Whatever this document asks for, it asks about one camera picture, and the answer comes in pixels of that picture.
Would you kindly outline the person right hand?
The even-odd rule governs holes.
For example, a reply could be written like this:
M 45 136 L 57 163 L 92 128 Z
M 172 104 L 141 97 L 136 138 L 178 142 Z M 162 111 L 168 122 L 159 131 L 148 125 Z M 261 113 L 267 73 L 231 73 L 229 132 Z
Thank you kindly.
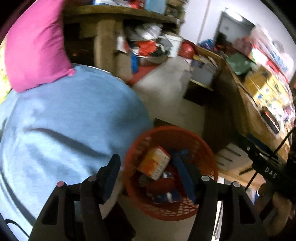
M 263 221 L 263 226 L 270 240 L 293 240 L 295 235 L 295 205 L 290 200 L 272 193 L 269 183 L 264 183 L 258 191 L 259 197 L 255 201 L 258 213 L 266 207 L 271 200 L 274 208 Z

